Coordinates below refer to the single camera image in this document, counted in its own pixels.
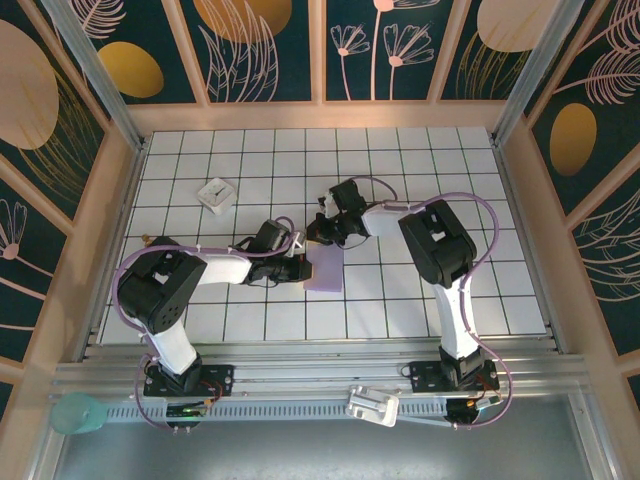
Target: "silver clamp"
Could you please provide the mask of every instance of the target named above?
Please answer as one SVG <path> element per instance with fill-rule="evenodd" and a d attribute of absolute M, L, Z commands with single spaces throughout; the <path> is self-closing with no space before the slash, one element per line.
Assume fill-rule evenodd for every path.
<path fill-rule="evenodd" d="M 303 232 L 293 232 L 293 241 L 289 250 L 284 254 L 285 257 L 291 258 L 294 255 L 300 255 L 305 253 L 305 240 L 307 236 Z"/>
<path fill-rule="evenodd" d="M 367 387 L 353 387 L 349 392 L 346 414 L 366 422 L 393 427 L 396 424 L 399 405 L 400 400 L 393 395 Z"/>

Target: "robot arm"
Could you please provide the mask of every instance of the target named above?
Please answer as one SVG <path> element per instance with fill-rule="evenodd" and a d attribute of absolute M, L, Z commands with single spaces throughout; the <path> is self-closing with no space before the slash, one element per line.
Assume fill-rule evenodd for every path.
<path fill-rule="evenodd" d="M 289 236 L 294 236 L 294 241 L 287 252 L 269 255 Z M 300 237 L 300 232 L 289 232 L 268 220 L 255 237 L 246 238 L 228 254 L 157 251 L 141 255 L 131 265 L 119 281 L 118 300 L 124 312 L 144 328 L 168 390 L 186 395 L 200 380 L 202 361 L 181 321 L 196 287 L 210 283 L 250 285 L 265 277 L 274 283 L 307 280 L 311 264 L 301 251 Z M 158 237 L 149 246 L 158 245 L 178 243 Z"/>
<path fill-rule="evenodd" d="M 389 211 L 381 204 L 368 205 L 353 180 L 331 188 L 320 203 L 324 212 L 307 228 L 309 240 L 344 245 L 354 233 L 404 237 L 418 272 L 434 289 L 442 325 L 442 372 L 452 388 L 473 379 L 485 362 L 470 335 L 475 332 L 470 282 L 464 287 L 466 324 L 459 302 L 461 282 L 477 252 L 449 205 L 438 201 L 417 213 Z M 296 241 L 289 251 L 264 255 L 278 250 L 291 235 Z M 159 357 L 160 373 L 172 392 L 188 394 L 200 379 L 202 361 L 180 321 L 195 288 L 208 283 L 252 284 L 264 277 L 275 283 L 306 280 L 312 272 L 300 251 L 301 237 L 300 232 L 289 232 L 269 220 L 255 237 L 243 240 L 228 254 L 158 251 L 142 255 L 131 265 L 119 281 L 118 299 L 124 312 L 147 332 Z M 177 243 L 159 237 L 152 245 Z M 243 253 L 263 255 L 247 258 Z"/>
<path fill-rule="evenodd" d="M 443 371 L 454 387 L 472 379 L 483 367 L 484 355 L 469 333 L 475 333 L 471 281 L 464 286 L 470 330 L 462 318 L 460 289 L 477 250 L 451 207 L 439 200 L 421 212 L 411 213 L 389 210 L 380 203 L 368 205 L 353 180 L 329 189 L 319 202 L 323 212 L 307 228 L 309 240 L 344 245 L 351 234 L 404 238 L 420 276 L 431 284 L 435 294 L 442 327 Z"/>

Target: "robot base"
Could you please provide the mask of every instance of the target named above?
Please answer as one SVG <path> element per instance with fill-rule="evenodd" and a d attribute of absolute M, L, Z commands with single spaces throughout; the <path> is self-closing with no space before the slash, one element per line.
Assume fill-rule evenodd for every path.
<path fill-rule="evenodd" d="M 411 379 L 413 393 L 482 392 L 486 387 L 477 380 L 478 377 L 481 377 L 491 390 L 500 390 L 496 366 L 491 360 L 485 360 L 480 369 L 469 375 L 470 380 L 458 386 L 447 377 L 439 360 L 409 363 L 408 376 Z"/>
<path fill-rule="evenodd" d="M 233 388 L 233 365 L 202 365 L 200 376 L 195 387 L 185 394 L 176 392 L 167 384 L 166 377 L 156 365 L 147 369 L 147 381 L 144 384 L 145 397 L 228 397 Z"/>

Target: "flower line drawing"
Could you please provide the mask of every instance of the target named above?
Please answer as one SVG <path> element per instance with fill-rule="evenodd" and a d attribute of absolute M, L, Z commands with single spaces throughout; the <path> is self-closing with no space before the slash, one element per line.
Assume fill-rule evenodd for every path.
<path fill-rule="evenodd" d="M 429 27 L 407 25 L 398 36 L 398 24 L 384 28 L 384 45 L 391 65 L 389 79 L 389 100 L 393 100 L 393 81 L 396 68 L 405 65 L 426 63 L 434 58 L 433 48 L 427 48 L 431 43 Z"/>
<path fill-rule="evenodd" d="M 347 82 L 344 59 L 349 55 L 357 55 L 359 53 L 368 52 L 371 49 L 371 44 L 365 41 L 367 35 L 362 30 L 362 27 L 363 25 L 359 25 L 357 27 L 349 25 L 344 27 L 344 30 L 340 25 L 331 27 L 331 39 L 338 51 L 338 55 L 340 55 L 342 81 L 344 82 L 344 91 L 347 94 L 347 100 L 351 100 L 351 93 L 349 92 L 349 83 Z"/>
<path fill-rule="evenodd" d="M 14 261 L 17 260 L 33 270 L 53 277 L 53 274 L 46 270 L 28 262 L 20 257 L 20 242 L 24 234 L 27 224 L 27 207 L 20 202 L 15 202 L 13 211 L 9 208 L 9 203 L 3 198 L 0 199 L 0 260 Z M 18 285 L 6 278 L 0 277 L 0 283 L 8 286 L 18 292 L 29 295 L 38 300 L 44 300 L 45 295 L 36 292 L 30 288 Z"/>
<path fill-rule="evenodd" d="M 376 7 L 378 13 L 376 14 L 376 23 L 373 29 L 373 47 L 371 54 L 371 100 L 376 99 L 376 54 L 382 14 L 391 12 L 392 10 L 431 7 L 438 3 L 440 3 L 440 0 L 373 0 L 373 5 Z"/>

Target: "dark green wallpaper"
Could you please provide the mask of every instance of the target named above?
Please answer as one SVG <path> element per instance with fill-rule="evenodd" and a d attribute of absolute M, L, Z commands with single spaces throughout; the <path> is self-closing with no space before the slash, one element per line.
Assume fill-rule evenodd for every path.
<path fill-rule="evenodd" d="M 0 356 L 21 362 L 66 236 L 0 180 Z"/>
<path fill-rule="evenodd" d="M 201 15 L 193 0 L 180 2 L 211 102 L 311 100 L 307 2 L 249 1 L 255 16 L 241 1 L 227 2 L 228 10 L 222 4 L 199 0 Z"/>
<path fill-rule="evenodd" d="M 479 24 L 481 8 L 484 22 Z M 506 99 L 535 45 L 533 39 L 546 25 L 542 20 L 547 18 L 544 12 L 548 8 L 549 2 L 536 0 L 522 5 L 472 0 L 441 98 Z M 520 11 L 527 13 L 516 17 Z M 490 48 L 483 38 L 500 50 Z"/>
<path fill-rule="evenodd" d="M 553 60 L 553 62 L 551 62 L 551 65 L 547 69 L 544 77 L 542 78 L 542 80 L 540 80 L 540 84 L 538 85 L 538 88 L 536 88 L 536 91 L 533 92 L 533 95 L 531 96 L 531 100 L 529 100 L 529 103 L 525 107 L 524 109 L 525 115 L 528 116 L 529 113 L 531 113 L 531 110 L 533 109 L 533 107 L 536 106 L 536 103 L 540 98 L 540 95 L 542 95 L 542 91 L 547 86 L 549 78 L 551 77 L 552 73 L 555 72 L 556 68 L 558 68 L 558 64 L 560 63 L 560 61 L 562 60 L 562 57 L 566 53 L 567 48 L 569 48 L 569 45 L 575 38 L 576 33 L 578 33 L 578 30 L 580 30 L 580 27 L 582 26 L 582 23 L 584 22 L 585 17 L 589 14 L 591 7 L 593 7 L 594 2 L 595 0 L 585 0 L 585 2 L 582 4 L 582 9 L 580 10 L 580 14 L 578 15 L 576 22 L 573 24 L 573 27 L 571 27 L 571 30 L 567 34 L 567 37 L 564 39 L 564 42 L 562 42 L 562 46 L 558 50 L 558 53 L 556 54 L 555 59 Z"/>
<path fill-rule="evenodd" d="M 627 378 L 629 381 L 629 388 L 631 389 L 631 394 L 636 401 L 636 405 L 638 410 L 640 410 L 640 374 L 632 375 Z"/>
<path fill-rule="evenodd" d="M 379 12 L 371 1 L 329 0 L 327 100 L 372 100 L 372 63 L 376 100 L 425 100 L 452 5 L 396 1 Z"/>
<path fill-rule="evenodd" d="M 640 35 L 632 5 L 610 2 L 533 126 L 567 214 L 640 141 Z"/>
<path fill-rule="evenodd" d="M 619 355 L 640 349 L 640 171 L 573 236 Z"/>
<path fill-rule="evenodd" d="M 80 4 L 93 2 L 74 0 L 73 3 L 78 12 Z M 116 79 L 116 85 L 123 94 L 124 101 L 127 104 L 194 103 L 195 97 L 162 2 L 120 0 L 110 3 L 119 7 L 114 6 L 105 14 L 107 18 L 118 19 L 114 20 L 116 23 L 113 27 L 102 27 L 101 22 L 96 21 L 95 30 L 85 29 L 85 32 L 93 36 L 91 39 L 101 57 L 109 48 L 114 48 L 110 47 L 111 44 L 118 43 L 117 49 L 112 51 L 112 56 L 117 60 L 109 64 L 103 58 L 103 62 Z M 104 47 L 107 47 L 107 50 L 101 52 Z M 140 49 L 146 52 L 152 61 L 147 58 L 148 63 L 143 63 L 138 56 L 141 54 Z"/>
<path fill-rule="evenodd" d="M 62 40 L 62 37 L 60 36 L 56 28 L 53 26 L 53 22 L 51 21 L 51 17 L 49 17 L 49 14 L 47 13 L 46 8 L 44 8 L 40 0 L 33 0 L 33 1 L 35 2 L 35 5 L 40 9 L 40 13 L 42 13 L 42 16 L 49 24 L 49 27 L 51 28 L 51 30 L 55 33 L 56 37 L 58 38 L 58 43 L 62 45 L 62 48 L 64 48 L 64 51 L 67 53 L 67 56 L 69 57 L 73 65 L 76 67 L 76 70 L 82 73 L 82 68 L 80 67 L 80 64 L 78 63 L 76 58 L 73 56 L 73 53 L 71 53 L 71 50 L 69 50 L 69 47 L 67 47 L 67 44 L 64 42 L 64 40 Z M 111 119 L 111 115 L 109 114 L 107 107 L 105 107 L 104 103 L 102 103 L 102 100 L 100 99 L 100 96 L 97 94 L 96 90 L 93 88 L 93 85 L 91 85 L 91 83 L 87 80 L 86 77 L 84 77 L 84 80 L 85 80 L 85 84 L 89 87 L 89 90 L 91 90 L 91 93 L 93 94 L 93 98 L 95 98 L 98 104 L 100 105 L 102 112 L 105 114 L 105 116 L 108 119 Z"/>
<path fill-rule="evenodd" d="M 13 385 L 10 383 L 0 382 L 0 422 L 4 416 L 4 412 L 9 404 L 9 398 L 13 391 Z"/>
<path fill-rule="evenodd" d="M 104 131 L 15 0 L 0 4 L 0 35 L 0 154 L 73 218 Z"/>

